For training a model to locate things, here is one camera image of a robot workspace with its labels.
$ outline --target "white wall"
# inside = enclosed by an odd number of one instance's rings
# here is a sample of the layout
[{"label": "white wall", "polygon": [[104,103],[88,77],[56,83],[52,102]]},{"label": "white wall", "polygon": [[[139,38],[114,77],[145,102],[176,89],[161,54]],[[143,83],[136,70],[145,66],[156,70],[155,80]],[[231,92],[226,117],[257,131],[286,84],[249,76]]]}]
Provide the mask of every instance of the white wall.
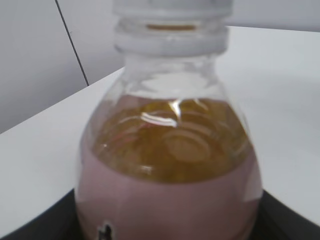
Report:
[{"label": "white wall", "polygon": [[320,32],[320,0],[234,0],[229,23]]},{"label": "white wall", "polygon": [[86,86],[54,0],[1,0],[0,35],[0,133]]},{"label": "white wall", "polygon": [[[113,47],[116,0],[58,0],[90,83],[119,69]],[[230,25],[320,31],[320,0],[235,0]]]}]

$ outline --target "clear plastic bottle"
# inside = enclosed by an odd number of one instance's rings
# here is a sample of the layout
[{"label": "clear plastic bottle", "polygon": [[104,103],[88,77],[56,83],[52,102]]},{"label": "clear plastic bottle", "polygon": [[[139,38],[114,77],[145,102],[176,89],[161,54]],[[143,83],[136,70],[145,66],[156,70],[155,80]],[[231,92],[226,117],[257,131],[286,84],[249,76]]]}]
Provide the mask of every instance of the clear plastic bottle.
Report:
[{"label": "clear plastic bottle", "polygon": [[126,62],[81,141],[87,240],[246,240],[255,222],[257,159],[214,68],[231,1],[181,1],[115,4]]}]

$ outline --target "white table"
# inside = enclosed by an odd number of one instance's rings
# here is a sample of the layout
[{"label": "white table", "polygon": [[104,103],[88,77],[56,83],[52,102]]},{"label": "white table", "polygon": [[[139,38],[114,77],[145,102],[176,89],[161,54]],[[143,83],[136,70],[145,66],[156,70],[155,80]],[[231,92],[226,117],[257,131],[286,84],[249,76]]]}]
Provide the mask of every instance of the white table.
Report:
[{"label": "white table", "polygon": [[[246,113],[264,188],[320,225],[320,33],[231,28],[218,74]],[[82,130],[117,71],[0,135],[0,237],[76,182]]]}]

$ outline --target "black surface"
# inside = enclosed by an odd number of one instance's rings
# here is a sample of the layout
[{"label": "black surface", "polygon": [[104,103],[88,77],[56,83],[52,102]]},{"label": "black surface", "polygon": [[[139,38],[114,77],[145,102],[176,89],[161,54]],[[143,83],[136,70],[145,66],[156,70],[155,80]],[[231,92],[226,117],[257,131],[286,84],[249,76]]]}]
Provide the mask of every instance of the black surface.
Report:
[{"label": "black surface", "polygon": [[[2,240],[84,240],[76,216],[74,192]],[[250,240],[320,240],[320,227],[264,192]]]}]

